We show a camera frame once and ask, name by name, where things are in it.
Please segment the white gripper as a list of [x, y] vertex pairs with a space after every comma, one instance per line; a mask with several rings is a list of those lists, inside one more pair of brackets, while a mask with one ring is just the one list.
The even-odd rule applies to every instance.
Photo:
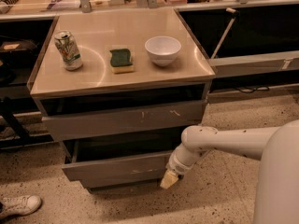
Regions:
[[195, 164], [191, 152], [184, 149], [175, 149], [168, 161], [168, 169], [161, 180], [160, 187], [169, 189], [178, 182], [178, 175], [187, 174]]

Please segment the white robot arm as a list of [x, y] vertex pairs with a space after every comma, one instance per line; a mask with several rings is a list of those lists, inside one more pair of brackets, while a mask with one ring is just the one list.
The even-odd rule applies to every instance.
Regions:
[[190, 126], [170, 156], [161, 187], [170, 188], [212, 149], [260, 162], [253, 224], [299, 224], [299, 120], [231, 131]]

